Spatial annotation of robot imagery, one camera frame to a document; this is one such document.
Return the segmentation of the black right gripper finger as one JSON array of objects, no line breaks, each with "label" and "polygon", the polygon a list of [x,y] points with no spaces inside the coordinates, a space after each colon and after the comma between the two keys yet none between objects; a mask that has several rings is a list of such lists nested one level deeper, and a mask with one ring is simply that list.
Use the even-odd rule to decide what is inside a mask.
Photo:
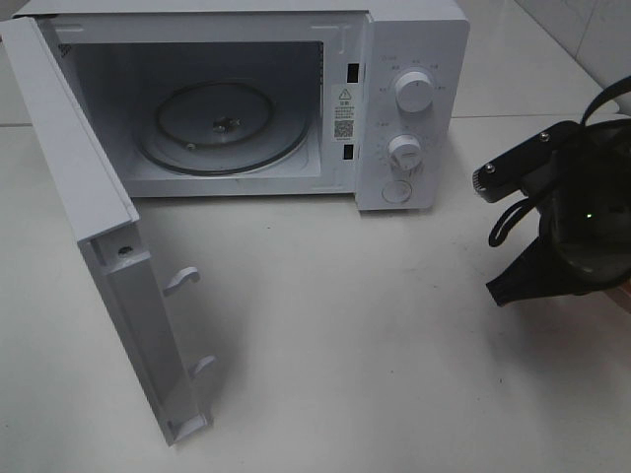
[{"label": "black right gripper finger", "polygon": [[496,305],[575,294],[577,279],[544,240],[537,238],[486,284]]}]

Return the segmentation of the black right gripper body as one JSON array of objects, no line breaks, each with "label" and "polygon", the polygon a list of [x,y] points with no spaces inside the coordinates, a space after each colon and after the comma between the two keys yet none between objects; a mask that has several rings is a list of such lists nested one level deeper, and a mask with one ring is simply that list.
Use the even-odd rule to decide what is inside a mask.
[{"label": "black right gripper body", "polygon": [[577,292],[630,279],[630,125],[586,126],[550,158],[551,176],[531,197],[544,205],[537,238],[577,279]]}]

